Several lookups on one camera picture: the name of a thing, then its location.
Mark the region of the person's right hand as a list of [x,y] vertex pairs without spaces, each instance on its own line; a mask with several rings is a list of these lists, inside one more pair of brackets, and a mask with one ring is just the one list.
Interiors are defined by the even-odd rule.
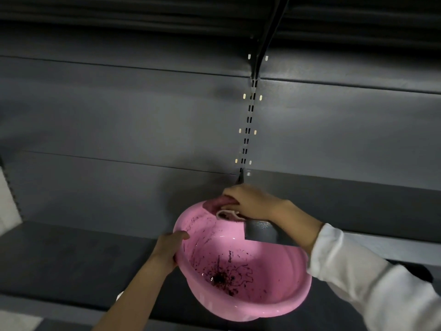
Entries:
[[256,187],[247,185],[247,205],[245,217],[255,220],[275,221],[282,209],[286,205],[286,200],[282,200],[270,195]]

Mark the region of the person's left hand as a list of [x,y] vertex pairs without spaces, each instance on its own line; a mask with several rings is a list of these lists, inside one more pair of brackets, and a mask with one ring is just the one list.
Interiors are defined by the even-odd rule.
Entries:
[[175,254],[182,245],[182,243],[170,242],[169,236],[171,234],[172,233],[168,233],[159,236],[148,259],[149,262],[157,266],[160,272],[165,275],[170,274],[176,267]]

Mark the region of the pink cleaning cloth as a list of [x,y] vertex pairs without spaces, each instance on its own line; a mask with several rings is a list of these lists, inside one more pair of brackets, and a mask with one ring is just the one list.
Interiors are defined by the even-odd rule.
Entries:
[[245,222],[246,217],[240,216],[236,211],[223,209],[227,205],[239,205],[239,202],[228,195],[221,195],[217,198],[207,200],[202,204],[202,208],[214,215],[218,220],[230,222]]

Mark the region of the pink plastic basin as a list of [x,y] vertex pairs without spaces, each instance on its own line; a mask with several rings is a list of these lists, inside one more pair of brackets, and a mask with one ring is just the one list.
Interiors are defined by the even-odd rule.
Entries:
[[217,218],[203,202],[187,208],[173,231],[189,234],[175,260],[197,301],[218,317],[248,322],[282,316],[310,291],[301,248],[246,240],[245,222]]

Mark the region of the person's left forearm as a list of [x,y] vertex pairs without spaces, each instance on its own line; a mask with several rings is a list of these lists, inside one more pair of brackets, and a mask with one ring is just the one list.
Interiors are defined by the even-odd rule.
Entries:
[[144,331],[163,283],[175,266],[173,256],[151,256],[91,331]]

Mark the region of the person's right forearm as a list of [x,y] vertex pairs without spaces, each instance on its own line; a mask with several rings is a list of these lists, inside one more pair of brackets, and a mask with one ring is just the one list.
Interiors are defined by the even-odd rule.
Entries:
[[270,220],[310,255],[309,274],[349,302],[369,331],[441,331],[441,296],[429,282],[290,201],[279,201]]

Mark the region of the slotted metal shelf upright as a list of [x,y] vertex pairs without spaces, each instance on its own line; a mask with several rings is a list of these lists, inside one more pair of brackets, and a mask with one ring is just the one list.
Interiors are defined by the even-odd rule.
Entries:
[[253,51],[249,54],[248,61],[251,65],[251,76],[248,80],[248,88],[243,94],[243,101],[245,104],[244,111],[240,113],[240,126],[238,132],[239,149],[235,158],[235,165],[238,167],[239,177],[238,182],[243,181],[243,175],[246,168],[250,165],[248,158],[249,143],[252,135],[256,133],[253,125],[253,113],[256,106],[256,101],[259,101],[257,93],[257,85],[260,79],[259,72],[262,64],[262,59],[267,50],[267,43],[265,38],[256,40],[253,46]]

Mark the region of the dark grey metal shelf board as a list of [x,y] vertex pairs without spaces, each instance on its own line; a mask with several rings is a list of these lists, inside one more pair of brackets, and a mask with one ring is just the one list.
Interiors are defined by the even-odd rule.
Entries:
[[107,310],[156,242],[24,222],[0,236],[0,294]]

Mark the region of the white side panel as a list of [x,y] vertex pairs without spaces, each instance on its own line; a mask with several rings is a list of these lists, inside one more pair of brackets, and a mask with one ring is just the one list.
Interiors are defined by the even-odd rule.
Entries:
[[22,218],[0,166],[0,236],[22,224]]

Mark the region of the dark overhead shelf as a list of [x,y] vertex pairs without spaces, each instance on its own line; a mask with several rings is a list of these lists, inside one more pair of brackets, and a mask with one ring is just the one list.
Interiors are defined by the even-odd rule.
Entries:
[[441,50],[441,0],[0,0],[0,20]]

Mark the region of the black shelf bracket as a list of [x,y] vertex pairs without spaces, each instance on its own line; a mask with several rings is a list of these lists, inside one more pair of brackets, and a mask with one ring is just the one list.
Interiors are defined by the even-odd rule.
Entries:
[[266,55],[268,47],[277,31],[277,28],[284,16],[290,0],[274,0],[272,10],[263,26],[262,34],[257,39],[255,58],[252,67],[252,79],[258,80],[262,61]]

